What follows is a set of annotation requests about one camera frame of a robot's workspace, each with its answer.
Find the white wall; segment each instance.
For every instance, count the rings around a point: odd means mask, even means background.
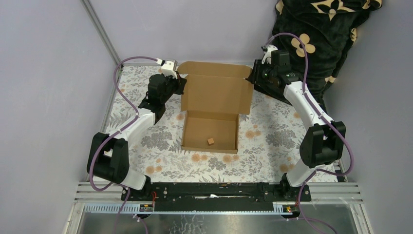
[[[361,187],[376,234],[413,229],[412,7],[411,0],[384,1],[357,30],[326,97],[330,114],[347,126],[356,154],[350,178]]]
[[[92,0],[119,56],[248,62],[262,56],[276,0]]]
[[[79,0],[1,0],[0,32],[0,233],[61,233],[114,63]]]

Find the open cardboard box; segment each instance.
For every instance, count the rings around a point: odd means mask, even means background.
[[[245,80],[247,66],[184,62],[180,74],[188,74],[181,110],[187,111],[182,149],[236,154],[239,114],[249,114],[254,86]],[[213,138],[214,144],[207,140]]]

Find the small cube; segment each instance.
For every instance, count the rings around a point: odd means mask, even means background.
[[[215,142],[214,142],[214,139],[212,139],[212,138],[210,138],[210,139],[208,139],[208,145],[213,145]]]

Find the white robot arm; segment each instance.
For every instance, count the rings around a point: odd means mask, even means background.
[[[274,96],[282,93],[304,123],[307,133],[300,146],[301,159],[293,170],[284,174],[281,181],[287,183],[287,186],[299,187],[316,169],[340,159],[342,155],[343,142],[320,117],[323,116],[343,136],[345,126],[342,122],[334,122],[319,105],[311,105],[317,102],[308,88],[303,92],[303,83],[292,72],[287,51],[279,51],[274,45],[263,47],[263,51],[263,59],[255,60],[253,71],[247,80]]]
[[[112,134],[120,133],[110,139],[99,152],[94,164],[93,174],[110,182],[121,184],[135,190],[142,190],[148,177],[129,167],[129,144],[138,142],[146,133],[146,130],[156,124],[165,112],[165,102],[172,94],[184,93],[186,79],[181,78],[176,71],[176,61],[164,61],[158,59],[162,65],[162,74],[156,74],[149,78],[148,92],[139,105],[139,118],[124,131],[124,126],[131,123],[135,116],[128,119],[118,129],[108,133],[97,133],[92,139],[91,151],[87,165],[89,173],[93,156],[98,147]]]

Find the floral tablecloth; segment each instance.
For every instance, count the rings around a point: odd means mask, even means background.
[[[138,106],[147,91],[149,77],[159,66],[125,66],[119,87]],[[249,115],[240,116],[239,150],[236,155],[184,151],[181,138],[185,112],[181,97],[166,103],[161,120],[149,128],[140,142],[129,142],[133,170],[154,182],[279,182],[300,158],[305,134],[300,116],[292,106],[254,91]],[[107,132],[134,115],[116,94]],[[333,171],[333,165],[326,167]],[[336,182],[332,175],[318,173],[313,182]]]

